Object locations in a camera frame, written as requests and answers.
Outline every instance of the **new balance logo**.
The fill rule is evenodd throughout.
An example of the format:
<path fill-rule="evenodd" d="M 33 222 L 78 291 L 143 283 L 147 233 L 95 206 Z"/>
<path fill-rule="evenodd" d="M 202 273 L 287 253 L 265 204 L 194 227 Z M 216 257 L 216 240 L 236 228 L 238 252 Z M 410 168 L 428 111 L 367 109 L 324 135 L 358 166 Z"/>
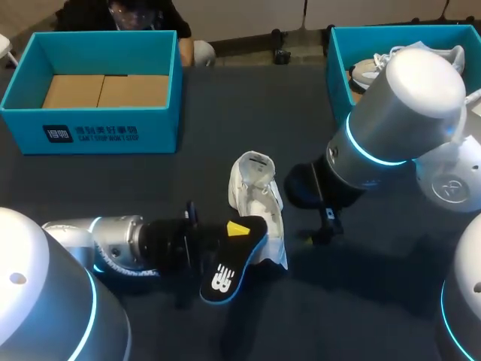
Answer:
<path fill-rule="evenodd" d="M 219 264 L 217 267 L 217 273 L 212 279 L 212 289 L 215 291 L 220 291 L 226 293 L 228 288 L 231 286 L 231 278 L 234 277 L 234 271 L 231 271 L 227 267 Z"/>

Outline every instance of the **hand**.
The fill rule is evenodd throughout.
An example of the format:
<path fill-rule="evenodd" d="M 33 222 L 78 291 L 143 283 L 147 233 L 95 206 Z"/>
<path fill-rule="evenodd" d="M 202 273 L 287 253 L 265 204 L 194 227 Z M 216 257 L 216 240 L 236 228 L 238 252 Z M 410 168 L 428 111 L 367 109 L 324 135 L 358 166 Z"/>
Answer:
<path fill-rule="evenodd" d="M 194 41 L 192 38 L 179 39 L 180 60 L 182 66 L 194 65 Z"/>

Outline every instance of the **box logo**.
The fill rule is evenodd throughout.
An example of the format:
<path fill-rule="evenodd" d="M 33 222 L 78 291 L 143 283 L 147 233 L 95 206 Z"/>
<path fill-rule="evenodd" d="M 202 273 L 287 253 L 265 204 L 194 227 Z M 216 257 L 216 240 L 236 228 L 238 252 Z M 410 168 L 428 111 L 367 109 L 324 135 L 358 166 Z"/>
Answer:
<path fill-rule="evenodd" d="M 44 126 L 44 132 L 50 143 L 73 143 L 67 126 Z"/>

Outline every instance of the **chair leg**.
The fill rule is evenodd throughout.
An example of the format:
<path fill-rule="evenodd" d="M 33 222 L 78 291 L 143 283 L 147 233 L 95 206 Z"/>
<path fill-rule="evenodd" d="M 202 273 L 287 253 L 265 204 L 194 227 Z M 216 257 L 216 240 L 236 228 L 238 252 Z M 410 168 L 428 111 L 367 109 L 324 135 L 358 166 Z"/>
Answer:
<path fill-rule="evenodd" d="M 8 58 L 10 59 L 10 61 L 15 64 L 15 66 L 18 66 L 18 61 L 15 59 L 15 56 L 12 55 L 12 53 L 9 51 L 8 52 Z"/>

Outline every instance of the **shoe insole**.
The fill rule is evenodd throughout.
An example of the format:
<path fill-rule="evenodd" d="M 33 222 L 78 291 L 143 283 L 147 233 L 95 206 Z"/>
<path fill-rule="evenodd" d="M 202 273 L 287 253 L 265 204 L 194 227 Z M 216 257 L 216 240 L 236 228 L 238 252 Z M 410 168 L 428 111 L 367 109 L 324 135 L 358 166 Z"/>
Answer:
<path fill-rule="evenodd" d="M 200 296 L 212 305 L 235 297 L 251 258 L 268 240 L 267 224 L 262 217 L 236 217 L 231 222 L 237 235 L 229 237 L 227 227 L 224 228 L 217 254 L 201 282 Z"/>

